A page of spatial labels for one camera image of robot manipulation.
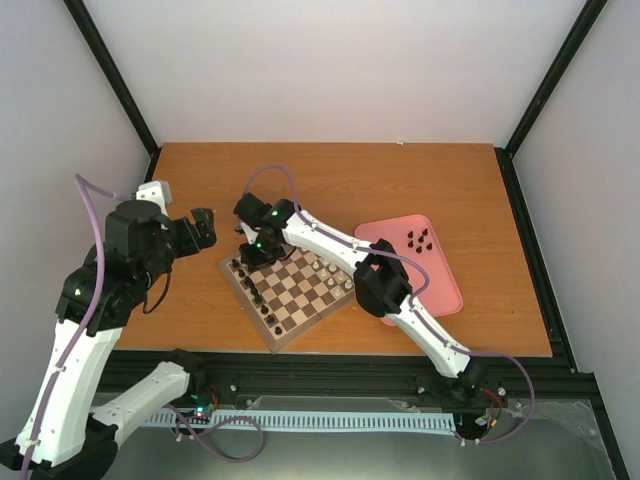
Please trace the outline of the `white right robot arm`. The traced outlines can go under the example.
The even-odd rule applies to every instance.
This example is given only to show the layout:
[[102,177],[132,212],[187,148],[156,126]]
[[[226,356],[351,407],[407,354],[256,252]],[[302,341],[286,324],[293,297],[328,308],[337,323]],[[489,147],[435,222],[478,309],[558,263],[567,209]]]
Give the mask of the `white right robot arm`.
[[421,348],[448,380],[447,395],[454,403],[469,406],[476,400],[486,368],[423,306],[405,267],[426,272],[396,253],[390,242],[380,239],[371,243],[350,236],[288,199],[270,205],[247,192],[233,213],[247,238],[239,251],[248,267],[260,270],[273,265],[284,255],[286,245],[328,260],[351,277],[356,300],[364,311],[390,319]]

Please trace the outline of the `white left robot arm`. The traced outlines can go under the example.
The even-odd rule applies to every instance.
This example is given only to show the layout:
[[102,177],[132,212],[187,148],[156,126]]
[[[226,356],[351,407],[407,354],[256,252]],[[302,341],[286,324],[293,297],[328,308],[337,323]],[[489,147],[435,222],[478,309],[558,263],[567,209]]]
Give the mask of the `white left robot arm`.
[[171,351],[114,402],[91,408],[106,361],[131,313],[173,262],[216,243],[214,213],[169,219],[148,200],[127,200],[105,220],[83,265],[64,282],[54,347],[36,403],[20,434],[1,445],[3,466],[31,479],[100,479],[124,441],[172,401],[201,400],[204,362]]

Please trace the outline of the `wooden chess board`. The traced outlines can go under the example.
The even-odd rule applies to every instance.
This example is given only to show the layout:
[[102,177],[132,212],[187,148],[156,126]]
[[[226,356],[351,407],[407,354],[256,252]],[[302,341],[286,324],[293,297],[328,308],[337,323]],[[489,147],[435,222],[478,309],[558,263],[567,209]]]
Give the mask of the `wooden chess board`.
[[[232,260],[239,262],[238,268],[232,267]],[[248,314],[255,328],[260,333],[269,350],[273,353],[280,351],[287,344],[304,334],[317,323],[328,318],[355,299],[355,292],[342,298],[335,298],[330,293],[318,295],[313,289],[309,278],[313,274],[314,261],[328,260],[304,249],[296,249],[291,257],[278,261],[273,266],[250,272],[241,263],[238,253],[231,254],[218,263],[222,275],[227,280],[242,309]],[[249,286],[244,285],[245,277],[240,278],[237,271],[244,270],[245,277],[251,279],[263,298],[261,305],[254,302]],[[261,307],[266,305],[269,313],[263,315]],[[273,315],[276,323],[269,325],[267,316]],[[274,329],[280,326],[281,335],[276,335]]]

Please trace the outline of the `white chess pieces row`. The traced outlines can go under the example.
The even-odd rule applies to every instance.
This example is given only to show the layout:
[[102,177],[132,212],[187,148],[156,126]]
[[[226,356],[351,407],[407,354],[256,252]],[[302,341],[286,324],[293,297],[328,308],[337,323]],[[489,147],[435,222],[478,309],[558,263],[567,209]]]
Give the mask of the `white chess pieces row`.
[[309,282],[318,295],[330,293],[335,298],[342,298],[353,292],[353,281],[335,264],[316,260],[312,269]]

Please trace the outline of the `pink plastic tray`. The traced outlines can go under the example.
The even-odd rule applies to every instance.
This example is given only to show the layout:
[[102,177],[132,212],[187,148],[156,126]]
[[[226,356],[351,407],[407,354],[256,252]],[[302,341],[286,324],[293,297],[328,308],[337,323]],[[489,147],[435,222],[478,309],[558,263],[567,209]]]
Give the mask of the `pink plastic tray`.
[[[423,236],[425,228],[429,229],[429,234],[421,244],[418,238]],[[414,238],[407,237],[410,230],[414,231]],[[427,217],[412,214],[363,223],[356,227],[355,236],[371,243],[380,238],[388,241],[398,255],[414,261],[428,274],[429,285],[418,295],[418,299],[433,317],[451,315],[462,309],[462,295]],[[413,248],[408,247],[409,241],[414,242]],[[433,244],[432,250],[426,249],[429,243]],[[423,248],[421,253],[416,253],[418,246]]]

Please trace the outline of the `black aluminium frame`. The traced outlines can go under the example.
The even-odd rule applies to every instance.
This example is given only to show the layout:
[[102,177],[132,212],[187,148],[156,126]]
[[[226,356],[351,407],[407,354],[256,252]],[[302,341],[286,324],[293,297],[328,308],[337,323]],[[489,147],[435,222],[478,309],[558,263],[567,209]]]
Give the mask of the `black aluminium frame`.
[[142,142],[61,1],[1,5],[1,437],[22,430],[55,308],[94,236],[75,176],[127,194],[154,171],[175,217],[215,213],[215,247],[178,260],[169,294],[125,327],[113,378],[163,350],[286,395],[296,376],[354,386],[423,375],[399,329],[351,307],[269,355],[218,268],[245,186],[352,232],[420,213],[464,297],[445,320],[515,374],[549,364],[547,329],[495,151],[582,9],[579,1],[90,1],[159,147]]

